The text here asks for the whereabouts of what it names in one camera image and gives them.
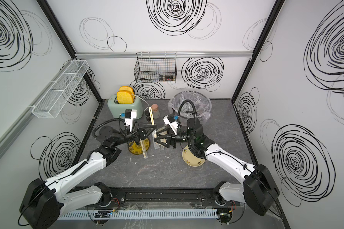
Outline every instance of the mint green toaster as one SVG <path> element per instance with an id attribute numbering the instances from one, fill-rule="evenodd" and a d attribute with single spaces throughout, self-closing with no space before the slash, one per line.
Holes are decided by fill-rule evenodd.
<path id="1" fill-rule="evenodd" d="M 114 118 L 119 118 L 121 113 L 124 113 L 126 109 L 137 110 L 136 119 L 139 119 L 143 115 L 143 105 L 142 100 L 135 96 L 134 103 L 132 104 L 119 104 L 117 102 L 117 96 L 115 94 L 111 95 L 107 102 L 107 106 L 110 109 L 112 116 Z"/>

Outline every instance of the plate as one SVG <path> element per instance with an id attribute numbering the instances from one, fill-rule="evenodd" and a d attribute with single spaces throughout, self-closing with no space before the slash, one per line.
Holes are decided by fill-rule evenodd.
<path id="1" fill-rule="evenodd" d="M 192 167 L 201 166 L 205 162 L 205 159 L 195 157 L 188 149 L 188 145 L 185 146 L 184 150 L 182 151 L 182 158 L 186 164 Z"/>

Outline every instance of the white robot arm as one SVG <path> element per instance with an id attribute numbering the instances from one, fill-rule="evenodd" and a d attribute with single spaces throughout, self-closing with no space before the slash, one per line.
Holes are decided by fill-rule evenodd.
<path id="1" fill-rule="evenodd" d="M 217 204 L 224 205 L 227 201 L 235 200 L 246 203 L 259 215 L 266 214 L 280 194 L 269 170 L 262 164 L 254 166 L 233 156 L 209 139 L 203 133 L 192 101 L 185 100 L 179 110 L 186 102 L 191 104 L 194 118 L 187 121 L 186 127 L 181 127 L 179 114 L 164 117 L 167 127 L 157 132 L 154 141 L 168 148 L 170 145 L 176 148 L 176 143 L 188 143 L 189 150 L 196 157 L 211 161 L 234 176 L 239 184 L 222 181 L 216 186 L 214 199 Z"/>
<path id="2" fill-rule="evenodd" d="M 114 162 L 121 152 L 117 145 L 129 141 L 138 143 L 157 128 L 155 125 L 141 126 L 137 122 L 133 123 L 133 117 L 132 111 L 126 110 L 125 119 L 130 120 L 116 118 L 97 126 L 92 134 L 101 142 L 99 148 L 90 152 L 86 159 L 68 170 L 46 181 L 36 179 L 29 184 L 19 211 L 32 228 L 48 228 L 60 216 L 87 205 L 99 204 L 107 207 L 111 203 L 110 189 L 101 182 L 83 190 L 70 193 L 69 191 L 93 173 Z M 125 126 L 126 123 L 133 125 L 132 131 L 126 129 L 124 133 L 105 126 L 112 121 L 123 121 Z M 196 157 L 217 164 L 240 182 L 230 184 L 222 181 L 213 189 L 213 198 L 218 205 L 223 206 L 227 201 L 235 200 L 246 203 L 259 215 L 266 213 L 280 193 L 265 166 L 254 166 L 226 152 L 204 135 L 202 125 L 196 118 L 187 121 L 185 130 L 181 130 L 178 121 L 172 115 L 164 117 L 164 121 L 168 127 L 157 132 L 158 137 L 154 139 L 155 142 L 168 148 L 170 145 L 175 148 L 177 142 L 188 143 L 190 151 Z M 99 134 L 95 135 L 99 128 L 101 128 Z M 166 130 L 168 134 L 159 134 Z"/>

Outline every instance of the trash bin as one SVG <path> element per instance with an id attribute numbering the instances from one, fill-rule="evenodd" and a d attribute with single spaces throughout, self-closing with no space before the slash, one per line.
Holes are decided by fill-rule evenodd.
<path id="1" fill-rule="evenodd" d="M 168 111 L 170 112 L 170 114 L 177 115 L 180 105 L 186 99 L 190 99 L 194 103 L 197 111 L 197 118 L 199 119 L 201 124 L 205 124 L 210 118 L 212 103 L 210 99 L 205 97 L 205 95 L 193 90 L 180 92 L 170 99 L 170 101 L 168 102 Z M 193 117 L 194 115 L 192 106 L 190 105 L 190 103 L 185 103 L 180 113 L 181 125 L 186 126 L 187 120 Z"/>

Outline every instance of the countertop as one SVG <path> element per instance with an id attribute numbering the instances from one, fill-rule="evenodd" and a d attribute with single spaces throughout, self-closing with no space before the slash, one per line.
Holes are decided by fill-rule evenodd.
<path id="1" fill-rule="evenodd" d="M 150 105 L 158 105 L 160 117 L 155 119 L 155 124 L 158 128 L 164 126 L 162 119 L 169 114 L 167 109 L 169 100 L 147 101 Z M 227 152 L 252 163 L 231 101 L 211 100 L 211 102 L 211 117 L 203 125 L 204 134 Z M 106 101 L 95 126 L 112 118 Z M 144 116 L 137 121 L 147 122 Z M 118 122 L 113 122 L 110 126 L 118 130 L 118 125 Z M 90 136 L 80 160 L 86 158 L 91 150 L 99 146 L 100 143 Z M 103 182 L 110 187 L 213 188 L 223 180 L 239 183 L 228 172 L 212 162 L 205 161 L 199 167 L 188 166 L 182 159 L 180 144 L 176 146 L 176 149 L 171 147 L 164 150 L 154 149 L 151 145 L 146 159 L 142 154 L 130 153 L 126 144 L 117 147 L 122 152 L 116 161 L 82 181 L 79 186 L 91 186 L 96 182 Z"/>

